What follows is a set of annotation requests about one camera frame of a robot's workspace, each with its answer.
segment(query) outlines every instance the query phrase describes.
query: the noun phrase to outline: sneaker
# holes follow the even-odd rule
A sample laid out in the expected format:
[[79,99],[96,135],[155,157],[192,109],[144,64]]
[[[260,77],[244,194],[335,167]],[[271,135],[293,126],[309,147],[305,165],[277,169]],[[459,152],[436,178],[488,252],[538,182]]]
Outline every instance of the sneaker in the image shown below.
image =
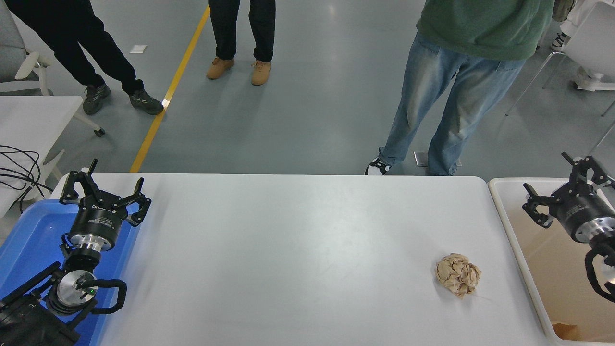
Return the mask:
[[87,94],[85,95],[85,101],[83,101],[83,111],[87,115],[92,115],[103,106],[103,100],[111,94],[111,90],[107,84],[103,84],[99,87],[89,85],[85,87]]
[[385,175],[389,172],[391,166],[380,160],[380,157],[376,157],[365,169],[365,175]]
[[132,103],[133,107],[141,109],[149,115],[156,115],[164,109],[160,101],[149,96],[143,89],[137,90],[130,95],[130,103]]
[[271,71],[271,62],[262,62],[257,60],[252,64],[254,72],[252,73],[252,85],[261,86],[269,79],[269,71]]
[[216,57],[215,59],[213,59],[212,65],[209,67],[209,70],[207,70],[206,76],[209,79],[218,79],[220,78],[220,76],[222,76],[224,71],[228,70],[233,65],[235,65],[234,59],[222,60]]
[[568,42],[568,35],[564,33],[557,34],[557,38],[551,44],[551,49],[555,52],[561,52],[564,49],[564,45]]

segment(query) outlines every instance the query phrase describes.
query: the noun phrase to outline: yellow floor line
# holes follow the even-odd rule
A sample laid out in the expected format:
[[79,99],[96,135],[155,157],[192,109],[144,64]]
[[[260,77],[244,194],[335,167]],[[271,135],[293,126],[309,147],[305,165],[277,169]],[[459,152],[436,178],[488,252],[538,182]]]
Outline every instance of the yellow floor line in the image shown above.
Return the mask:
[[175,72],[175,76],[173,77],[173,81],[171,81],[171,85],[169,86],[169,89],[167,90],[167,94],[164,95],[164,99],[162,100],[162,105],[164,106],[164,110],[160,112],[158,115],[156,115],[156,117],[154,118],[152,125],[149,127],[148,134],[145,136],[145,139],[143,140],[143,143],[141,144],[141,148],[139,149],[139,152],[137,153],[137,157],[135,157],[135,160],[132,163],[132,167],[130,167],[129,172],[136,173],[141,169],[143,160],[145,159],[145,156],[148,154],[152,141],[154,140],[154,137],[156,136],[156,132],[158,131],[158,127],[160,127],[162,118],[164,118],[164,115],[167,112],[167,107],[169,107],[169,104],[171,103],[173,94],[175,93],[175,90],[177,89],[177,85],[179,85],[180,83],[181,76],[183,76],[184,70],[186,69],[188,62],[190,61],[190,56],[192,56],[194,47],[196,47],[196,43],[199,41],[200,33],[203,31],[203,26],[205,26],[205,22],[207,21],[208,17],[209,17],[209,6],[205,8],[203,17],[201,17],[199,26],[197,26],[196,30],[194,31],[192,40],[190,40],[190,44],[188,44],[188,48],[186,49],[186,52],[184,53],[184,57],[183,59],[181,59],[180,66],[177,68],[177,71]]

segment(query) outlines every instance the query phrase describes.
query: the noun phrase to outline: tan boot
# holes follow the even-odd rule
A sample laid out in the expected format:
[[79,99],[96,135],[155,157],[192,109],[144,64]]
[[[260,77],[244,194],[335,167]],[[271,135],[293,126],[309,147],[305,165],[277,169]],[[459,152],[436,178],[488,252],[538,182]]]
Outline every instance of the tan boot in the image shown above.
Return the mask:
[[270,62],[262,62],[260,60],[255,61],[252,66],[254,67],[254,72],[252,73],[252,85],[260,86],[265,84],[267,79],[269,79],[269,71],[271,71],[271,63]]
[[222,60],[216,57],[215,59],[213,59],[212,65],[209,67],[209,70],[207,70],[207,77],[209,79],[218,79],[220,78],[220,76],[222,76],[224,71],[228,70],[233,65],[235,65],[234,59]]

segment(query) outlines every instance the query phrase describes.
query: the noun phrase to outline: crumpled paper ball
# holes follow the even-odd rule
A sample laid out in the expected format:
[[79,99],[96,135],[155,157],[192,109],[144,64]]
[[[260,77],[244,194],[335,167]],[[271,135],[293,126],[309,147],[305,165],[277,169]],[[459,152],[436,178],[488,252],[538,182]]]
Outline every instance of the crumpled paper ball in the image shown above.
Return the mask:
[[463,299],[464,295],[476,290],[481,271],[470,260],[460,254],[450,254],[438,262],[435,275],[442,286]]

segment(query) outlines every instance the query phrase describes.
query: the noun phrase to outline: white sneaker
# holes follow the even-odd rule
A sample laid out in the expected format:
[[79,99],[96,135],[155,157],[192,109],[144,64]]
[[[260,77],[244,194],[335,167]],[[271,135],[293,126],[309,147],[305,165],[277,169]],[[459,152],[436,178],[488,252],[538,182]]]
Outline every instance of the white sneaker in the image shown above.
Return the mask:
[[365,169],[365,175],[385,175],[389,172],[391,166],[380,160],[380,157],[377,156]]

